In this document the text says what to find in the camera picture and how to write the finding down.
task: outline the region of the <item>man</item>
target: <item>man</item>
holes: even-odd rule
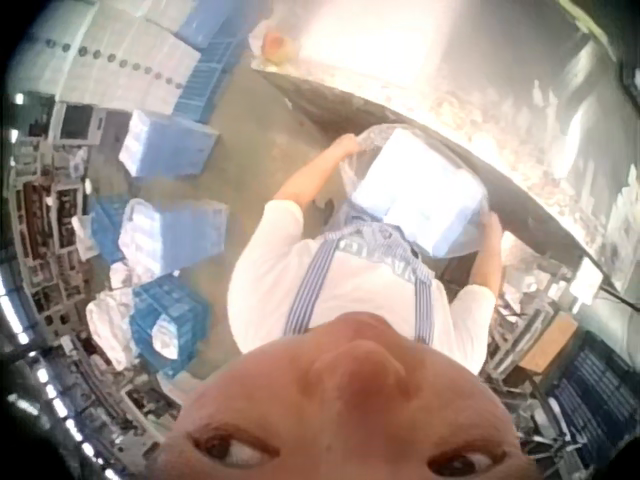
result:
[[[474,375],[500,285],[497,217],[450,307],[402,232],[353,206],[302,240],[303,210],[358,148],[341,137],[265,207],[229,288],[245,355],[184,408],[153,475],[536,478]]]

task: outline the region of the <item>eye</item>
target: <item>eye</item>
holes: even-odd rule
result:
[[[253,439],[238,439],[229,434],[220,434],[210,438],[201,449],[225,467],[255,468],[277,457],[277,451],[260,443]]]
[[[488,455],[471,452],[431,460],[429,468],[440,477],[465,478],[489,470],[496,463]]]

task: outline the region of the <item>white shirt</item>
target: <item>white shirt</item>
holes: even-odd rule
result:
[[[302,240],[303,215],[291,201],[269,202],[240,256],[228,295],[229,323],[243,353],[280,338],[287,314],[319,240]],[[493,293],[465,287],[449,306],[442,284],[432,282],[433,348],[477,374],[487,355]],[[354,311],[385,318],[401,335],[415,333],[415,288],[385,263],[337,251],[315,306],[311,327]]]

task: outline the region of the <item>blue crate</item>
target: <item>blue crate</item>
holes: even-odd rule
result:
[[[197,354],[198,343],[209,329],[209,305],[173,275],[160,277],[133,290],[134,311],[129,322],[140,354],[169,378],[183,371]],[[153,327],[161,316],[178,332],[178,358],[166,358],[153,348]]]
[[[206,48],[234,9],[234,4],[239,2],[240,0],[197,0],[176,36],[196,50]]]
[[[640,373],[587,332],[546,394],[557,400],[570,430],[584,436],[583,464],[606,465],[635,433]]]
[[[237,1],[220,25],[187,80],[174,115],[208,123],[235,68],[248,48],[247,35],[257,25],[268,2]]]
[[[91,236],[100,250],[100,255],[109,265],[124,260],[124,255],[118,247],[118,238],[129,200],[127,195],[89,198]]]

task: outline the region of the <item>person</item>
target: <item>person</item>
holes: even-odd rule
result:
[[[266,205],[229,287],[244,355],[185,405],[153,478],[538,478],[476,376],[500,286],[497,216],[451,306],[402,232],[353,205],[338,230],[302,240],[303,211],[358,149],[339,138]]]

